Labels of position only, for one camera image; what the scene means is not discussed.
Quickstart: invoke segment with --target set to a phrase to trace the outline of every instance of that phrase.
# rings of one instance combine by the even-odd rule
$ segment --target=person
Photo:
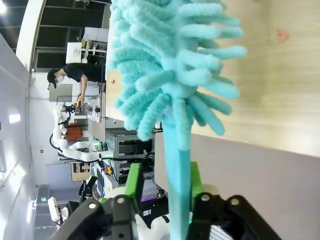
[[[49,87],[50,84],[53,84],[54,88],[57,88],[57,84],[62,83],[65,76],[80,83],[80,93],[78,95],[78,100],[80,101],[81,106],[83,106],[85,103],[85,94],[88,81],[103,83],[102,89],[104,89],[104,86],[106,85],[105,75],[105,65],[93,65],[88,63],[69,63],[61,69],[51,69],[47,74],[47,80],[49,82]]]

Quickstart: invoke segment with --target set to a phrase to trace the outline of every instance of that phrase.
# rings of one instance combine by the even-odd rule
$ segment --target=bolt
[[[204,194],[201,196],[201,200],[206,202],[206,201],[209,201],[210,200],[210,196],[208,194]]]
[[[119,198],[116,200],[116,202],[117,202],[118,204],[122,204],[124,201],[125,201],[125,199],[124,199],[123,197],[119,197]]]
[[[96,206],[97,206],[97,205],[95,205],[94,203],[90,203],[90,204],[89,204],[89,208],[90,208],[90,209],[95,209]]]
[[[233,206],[236,206],[236,205],[238,205],[239,203],[240,203],[239,200],[236,199],[236,198],[233,198],[233,199],[231,200],[231,204],[232,204]]]

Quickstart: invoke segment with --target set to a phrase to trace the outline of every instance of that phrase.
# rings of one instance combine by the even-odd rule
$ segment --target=ceiling
[[[7,10],[0,16],[0,33],[15,52],[28,0],[2,0]]]

